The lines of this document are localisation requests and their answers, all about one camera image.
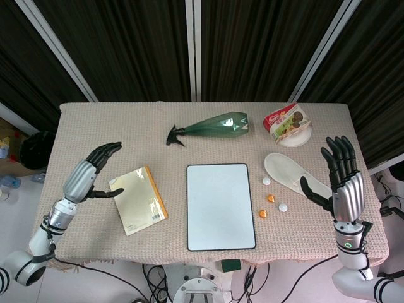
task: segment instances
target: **table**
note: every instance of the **table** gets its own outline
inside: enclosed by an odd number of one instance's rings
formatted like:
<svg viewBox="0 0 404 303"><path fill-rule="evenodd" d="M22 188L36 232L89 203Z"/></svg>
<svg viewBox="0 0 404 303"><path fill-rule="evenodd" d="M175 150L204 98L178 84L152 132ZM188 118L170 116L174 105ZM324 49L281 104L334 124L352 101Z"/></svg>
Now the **table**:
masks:
<svg viewBox="0 0 404 303"><path fill-rule="evenodd" d="M320 148L327 136L345 135L357 151L358 169L363 172L365 210L362 219L374 224L367 236L372 265L388 257L388 243L379 214L379 201L359 152L359 143L349 110L343 104L301 104L311 118L311 139L298 148L276 145L262 125L264 117L284 107L282 103L73 103L62 104L47 176L37 210L34 230L53 202L63 197L62 187L75 165L97 146L121 141L95 181L95 189L109 190L108 181L134 169L149 165L169 218L129 237L125 235L113 199L88 199L57 245L56 255L63 260L124 259L140 263L210 262L243 259L264 263L278 259L311 260L337 253L331 215L305 197L272 182L267 176L265 156L282 153L299 163L315 178L329 185L328 169ZM175 124L185 127L230 111L246 112L249 134L238 138L181 137L186 147L165 145ZM246 163L249 169L256 248L252 250L187 250L186 167L189 164ZM288 204L281 213L266 196ZM268 218L258 217L266 209Z"/></svg>

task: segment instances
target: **dark curtain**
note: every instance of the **dark curtain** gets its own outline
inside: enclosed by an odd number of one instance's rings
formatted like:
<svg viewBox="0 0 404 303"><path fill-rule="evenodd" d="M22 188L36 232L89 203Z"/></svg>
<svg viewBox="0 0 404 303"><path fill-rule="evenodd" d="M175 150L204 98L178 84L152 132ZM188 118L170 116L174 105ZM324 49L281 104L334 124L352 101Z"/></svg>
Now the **dark curtain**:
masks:
<svg viewBox="0 0 404 303"><path fill-rule="evenodd" d="M202 100L286 102L341 1L202 1Z"/></svg>
<svg viewBox="0 0 404 303"><path fill-rule="evenodd" d="M368 167L404 153L404 2L362 1L299 101L348 104Z"/></svg>
<svg viewBox="0 0 404 303"><path fill-rule="evenodd" d="M184 1L35 0L100 101L190 101Z"/></svg>
<svg viewBox="0 0 404 303"><path fill-rule="evenodd" d="M86 102L14 1L0 1L0 102L49 131L57 129L61 103Z"/></svg>

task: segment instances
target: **floor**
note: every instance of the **floor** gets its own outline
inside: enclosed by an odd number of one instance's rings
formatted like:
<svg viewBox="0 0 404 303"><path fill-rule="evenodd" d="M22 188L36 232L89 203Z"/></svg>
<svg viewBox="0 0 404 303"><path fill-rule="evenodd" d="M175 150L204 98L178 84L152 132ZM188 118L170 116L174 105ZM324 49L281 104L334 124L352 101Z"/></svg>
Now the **floor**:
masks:
<svg viewBox="0 0 404 303"><path fill-rule="evenodd" d="M42 184L34 183L29 177L23 177L18 190L18 200L14 203L0 203L0 259L15 249L26 248L34 221L36 207L40 199ZM386 218L386 233L397 230L393 226L397 218ZM400 262L404 268L404 258L394 260L395 265ZM288 294L297 277L316 262L297 263L293 261L275 261L270 264L270 277L262 291L252 297L254 303L281 302ZM114 264L95 262L89 266L109 271L138 286L145 295L149 296L145 279L141 272L141 265L116 261ZM242 293L242 284L247 270L244 264L241 271L234 273L232 290L237 298ZM360 303L363 300L344 297L334 287L332 274L341 267L339 260L334 259L310 271L298 284L287 303ZM266 266L258 268L254 284L258 288L266 276ZM42 279L31 287L22 287L12 283L9 290L0 297L0 303L129 303L139 295L131 287L101 273L80 269L66 273L48 268Z"/></svg>

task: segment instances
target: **robotic hand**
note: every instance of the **robotic hand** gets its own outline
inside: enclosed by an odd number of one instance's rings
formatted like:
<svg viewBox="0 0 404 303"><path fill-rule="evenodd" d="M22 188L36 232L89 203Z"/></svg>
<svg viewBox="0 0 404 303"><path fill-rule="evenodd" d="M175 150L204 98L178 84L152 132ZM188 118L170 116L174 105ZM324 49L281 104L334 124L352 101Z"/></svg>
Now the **robotic hand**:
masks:
<svg viewBox="0 0 404 303"><path fill-rule="evenodd" d="M19 250L0 262L0 295L7 291L12 279L25 286L40 279L46 264L55 256L56 243L76 215L77 204L87 198L111 198L123 192L122 188L108 193L93 190L93 183L109 157L121 147L121 142L102 145L78 163L63 187L64 198L53 204L32 237L29 243L32 254Z"/></svg>
<svg viewBox="0 0 404 303"><path fill-rule="evenodd" d="M342 136L326 142L332 154L321 148L330 170L332 197L314 193L305 177L300 179L304 194L317 205L329 211L334 220L338 257L343 268L333 275L335 287L344 295L377 303L403 302L404 287L387 278L373 279L365 251L365 237L372 223L359 220L364 204L364 182L357 170L355 150Z"/></svg>

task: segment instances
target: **green object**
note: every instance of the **green object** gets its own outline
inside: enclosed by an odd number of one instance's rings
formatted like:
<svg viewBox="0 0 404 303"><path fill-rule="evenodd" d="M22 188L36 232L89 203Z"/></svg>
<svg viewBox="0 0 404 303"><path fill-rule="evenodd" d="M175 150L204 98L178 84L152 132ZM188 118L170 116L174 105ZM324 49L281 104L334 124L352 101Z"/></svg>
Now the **green object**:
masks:
<svg viewBox="0 0 404 303"><path fill-rule="evenodd" d="M222 260L222 270L224 273L241 269L241 262L238 259Z"/></svg>
<svg viewBox="0 0 404 303"><path fill-rule="evenodd" d="M192 124L186 128L171 129L167 137L167 145L177 143L182 146L177 136L201 136L201 137L219 137L234 138L248 133L248 118L243 112L228 112L226 114L209 118L207 120Z"/></svg>

